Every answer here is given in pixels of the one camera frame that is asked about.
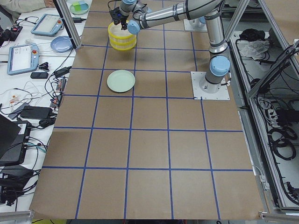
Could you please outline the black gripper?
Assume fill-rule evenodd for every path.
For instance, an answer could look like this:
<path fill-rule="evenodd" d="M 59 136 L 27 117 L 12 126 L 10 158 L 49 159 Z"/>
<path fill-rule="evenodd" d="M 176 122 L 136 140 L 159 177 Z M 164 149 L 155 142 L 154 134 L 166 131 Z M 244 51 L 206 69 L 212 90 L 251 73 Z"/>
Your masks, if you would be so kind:
<path fill-rule="evenodd" d="M 121 29 L 122 30 L 127 30 L 127 23 L 126 23 L 126 21 L 127 21 L 127 16 L 122 15 L 122 17 L 121 17 L 120 20 L 115 20 L 114 21 L 114 25 L 118 25 L 118 24 L 121 23 Z"/>

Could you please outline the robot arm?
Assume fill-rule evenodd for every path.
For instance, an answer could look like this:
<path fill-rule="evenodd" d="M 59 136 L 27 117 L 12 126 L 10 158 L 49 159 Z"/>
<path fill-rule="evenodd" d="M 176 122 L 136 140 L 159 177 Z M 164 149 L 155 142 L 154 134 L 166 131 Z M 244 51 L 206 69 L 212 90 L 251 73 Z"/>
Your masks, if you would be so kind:
<path fill-rule="evenodd" d="M 142 29 L 175 21 L 183 21 L 186 31 L 208 33 L 210 62 L 209 69 L 201 78 L 199 86 L 206 93 L 216 93 L 223 78 L 228 74 L 228 43 L 224 36 L 221 20 L 221 0 L 186 0 L 169 8 L 152 11 L 139 0 L 122 0 L 109 13 L 115 25 L 136 35 Z"/>

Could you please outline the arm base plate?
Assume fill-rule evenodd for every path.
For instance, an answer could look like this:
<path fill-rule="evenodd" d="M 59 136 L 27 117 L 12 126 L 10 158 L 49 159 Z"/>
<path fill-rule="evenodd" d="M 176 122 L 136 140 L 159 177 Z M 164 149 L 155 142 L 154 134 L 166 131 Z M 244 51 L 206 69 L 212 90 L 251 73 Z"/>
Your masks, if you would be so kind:
<path fill-rule="evenodd" d="M 184 28 L 188 32 L 207 32 L 206 22 L 201 18 L 194 20 L 184 19 Z"/>
<path fill-rule="evenodd" d="M 206 72 L 191 71 L 193 98 L 195 100 L 230 100 L 225 78 L 219 84 L 206 81 Z"/>

